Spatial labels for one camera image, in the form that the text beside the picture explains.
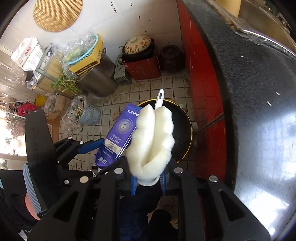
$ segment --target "toothpaste tube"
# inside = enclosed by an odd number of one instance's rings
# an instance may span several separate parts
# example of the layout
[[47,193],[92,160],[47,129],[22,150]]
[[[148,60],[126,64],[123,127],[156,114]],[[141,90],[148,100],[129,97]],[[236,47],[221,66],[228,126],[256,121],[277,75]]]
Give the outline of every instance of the toothpaste tube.
[[95,163],[99,168],[112,164],[123,153],[136,129],[140,109],[142,107],[127,104],[96,153]]

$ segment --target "flower pattern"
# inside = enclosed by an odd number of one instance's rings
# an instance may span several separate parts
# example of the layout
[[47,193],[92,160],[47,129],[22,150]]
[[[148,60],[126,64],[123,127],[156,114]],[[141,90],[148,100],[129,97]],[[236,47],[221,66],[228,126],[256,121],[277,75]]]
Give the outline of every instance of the flower pattern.
[[135,39],[136,40],[131,39],[126,43],[124,47],[124,52],[126,54],[139,53],[146,49],[151,43],[151,39],[147,36],[138,36]]

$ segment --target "woven placemat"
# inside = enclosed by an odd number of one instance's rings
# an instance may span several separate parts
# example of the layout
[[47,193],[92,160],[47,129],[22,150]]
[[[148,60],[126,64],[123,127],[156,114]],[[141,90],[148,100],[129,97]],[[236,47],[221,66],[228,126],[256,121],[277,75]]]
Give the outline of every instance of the woven placemat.
[[33,16],[37,25],[50,32],[69,28],[78,18],[83,0],[38,0]]

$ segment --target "red object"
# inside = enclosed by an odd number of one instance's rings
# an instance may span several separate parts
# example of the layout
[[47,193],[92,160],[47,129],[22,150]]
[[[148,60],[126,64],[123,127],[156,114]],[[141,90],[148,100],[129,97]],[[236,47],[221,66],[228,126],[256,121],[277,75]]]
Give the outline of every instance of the red object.
[[29,101],[27,101],[25,104],[17,108],[17,115],[25,116],[35,110],[36,110],[36,105],[31,104]]
[[[177,0],[177,6],[186,67],[189,70],[194,120],[199,129],[202,129],[223,113],[222,99],[216,72],[202,36],[182,0]],[[194,172],[197,176],[208,178],[210,175],[216,175],[224,180],[226,168],[224,120],[198,134],[198,149],[194,159]]]
[[124,63],[134,80],[146,80],[160,77],[158,59],[155,55],[150,59]]

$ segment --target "white sponge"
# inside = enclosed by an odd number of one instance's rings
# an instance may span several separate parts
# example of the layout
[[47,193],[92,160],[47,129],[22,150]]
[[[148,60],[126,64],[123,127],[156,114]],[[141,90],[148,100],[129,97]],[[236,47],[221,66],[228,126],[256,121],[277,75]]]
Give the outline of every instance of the white sponge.
[[154,111],[147,105],[141,109],[126,153],[130,172],[139,184],[152,186],[158,181],[172,156],[173,129],[168,108],[162,106]]

